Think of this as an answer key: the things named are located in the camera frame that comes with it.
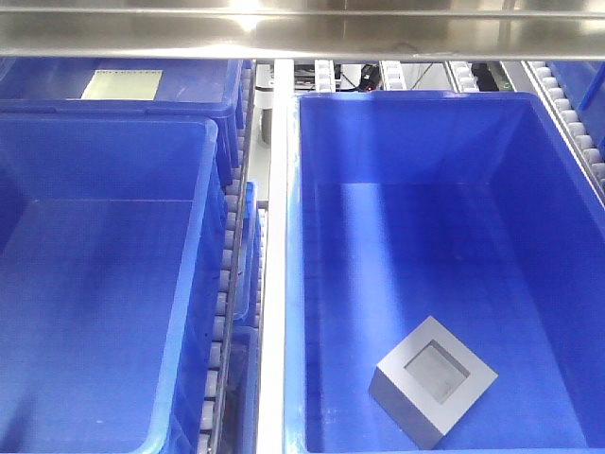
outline square metal part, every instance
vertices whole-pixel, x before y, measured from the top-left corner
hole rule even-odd
[[[421,449],[432,449],[498,377],[433,317],[376,366],[370,394]]]

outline aluminum rail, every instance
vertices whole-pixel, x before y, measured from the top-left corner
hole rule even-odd
[[[605,60],[605,2],[0,0],[0,55]]]
[[[261,319],[256,452],[281,454],[284,430],[285,222],[288,106],[294,96],[294,61],[275,61],[273,124],[268,175],[267,256]]]

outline blue plastic bin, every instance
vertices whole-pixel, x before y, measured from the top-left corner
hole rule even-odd
[[[257,384],[258,331],[248,326],[236,326],[233,329],[228,380],[233,399],[225,410],[231,425],[224,428],[233,433],[233,454],[254,453]]]
[[[155,98],[80,99],[95,70],[108,69],[161,70]],[[239,167],[241,72],[236,60],[6,58],[0,61],[0,112],[207,116],[218,124],[216,163],[228,185],[232,167]]]
[[[548,67],[605,156],[605,63],[550,61]]]
[[[237,291],[233,308],[233,322],[254,327],[256,321],[256,293],[261,259],[261,224],[256,207],[256,184],[246,183],[246,207],[239,255]]]
[[[438,449],[603,452],[605,212],[540,101],[308,95],[300,118],[287,452],[417,449],[368,388],[428,315],[499,374]]]
[[[0,116],[0,452],[196,452],[226,222],[216,135]]]

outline bin bottom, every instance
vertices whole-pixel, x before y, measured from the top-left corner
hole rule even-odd
[[[437,448],[586,447],[487,185],[303,186],[302,199],[308,450],[417,449],[368,388],[428,315],[499,374]]]
[[[189,201],[34,201],[0,256],[0,451],[147,437]]]

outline white paper label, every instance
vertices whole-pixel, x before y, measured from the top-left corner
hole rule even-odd
[[[162,70],[97,69],[82,93],[82,99],[152,100]]]

